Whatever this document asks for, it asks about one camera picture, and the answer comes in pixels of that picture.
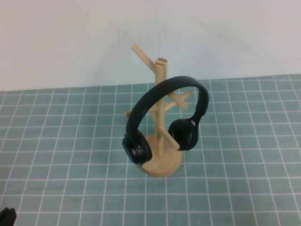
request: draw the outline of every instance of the black headphones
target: black headphones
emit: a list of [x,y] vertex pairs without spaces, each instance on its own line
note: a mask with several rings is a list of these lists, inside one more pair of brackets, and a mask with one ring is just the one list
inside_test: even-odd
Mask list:
[[178,142],[180,151],[190,150],[197,144],[198,124],[201,117],[207,111],[209,102],[208,92],[199,81],[192,77],[173,77],[164,80],[150,89],[132,109],[127,121],[126,134],[122,139],[122,145],[133,163],[143,165],[152,158],[150,145],[144,135],[138,130],[142,118],[161,98],[177,89],[189,86],[198,88],[196,111],[189,119],[177,119],[173,121],[168,128],[168,133]]

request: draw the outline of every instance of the wooden peg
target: wooden peg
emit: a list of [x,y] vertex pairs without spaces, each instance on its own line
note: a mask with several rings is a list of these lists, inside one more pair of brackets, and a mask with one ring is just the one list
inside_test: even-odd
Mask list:
[[160,133],[165,137],[165,139],[169,142],[171,147],[173,147],[175,150],[178,150],[180,148],[180,145],[174,140],[174,138],[164,129],[163,127],[159,128]]
[[143,50],[137,45],[132,45],[132,50],[142,59],[142,61],[151,69],[152,72],[156,73],[156,66],[154,62],[143,52]]
[[[154,105],[154,106],[152,106],[152,107],[148,110],[147,113],[155,112],[155,111],[157,111],[157,110],[158,110],[157,106]],[[131,112],[132,112],[131,110],[124,112],[124,116],[125,116],[126,118],[130,117]]]
[[[182,100],[185,100],[186,98],[190,97],[191,95],[193,94],[193,92],[191,90],[189,91],[186,91],[185,93],[183,93],[182,95],[180,95],[179,97],[182,99]],[[172,109],[173,107],[175,107],[177,105],[177,103],[175,101],[172,101],[170,103],[168,103],[166,106],[165,106],[165,112],[167,112],[168,110]]]
[[188,108],[188,103],[186,103],[182,98],[180,98],[177,94],[174,92],[168,94],[168,96],[177,104],[179,105],[182,109],[187,109]]

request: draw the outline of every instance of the white backdrop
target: white backdrop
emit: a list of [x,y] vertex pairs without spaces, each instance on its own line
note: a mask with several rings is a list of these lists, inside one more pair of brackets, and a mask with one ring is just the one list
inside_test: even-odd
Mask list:
[[0,90],[301,73],[300,0],[0,2]]

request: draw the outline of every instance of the wooden stand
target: wooden stand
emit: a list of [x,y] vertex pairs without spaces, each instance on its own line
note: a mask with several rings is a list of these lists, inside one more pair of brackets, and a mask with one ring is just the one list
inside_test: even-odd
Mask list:
[[[152,60],[140,49],[137,44],[132,45],[132,50],[142,59],[142,61],[155,73],[156,85],[167,77],[167,60],[158,58],[156,62]],[[182,109],[187,109],[188,104],[184,101],[192,95],[189,90],[178,96],[172,92],[168,96],[173,100],[166,104],[165,97],[160,99],[148,112],[152,114],[155,122],[155,134],[146,137],[149,142],[152,159],[141,166],[141,169],[149,175],[165,177],[174,173],[181,165],[183,152],[178,151],[180,145],[165,130],[165,112],[179,105]],[[131,111],[126,111],[125,116],[129,117]]]

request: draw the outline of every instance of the table surface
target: table surface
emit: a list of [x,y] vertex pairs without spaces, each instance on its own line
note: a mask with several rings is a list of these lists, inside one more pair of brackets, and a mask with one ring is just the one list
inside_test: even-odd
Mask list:
[[[167,178],[121,144],[124,111],[154,84],[0,92],[0,208],[17,226],[300,226],[301,75],[201,83],[199,142]],[[154,132],[151,115],[140,130]]]

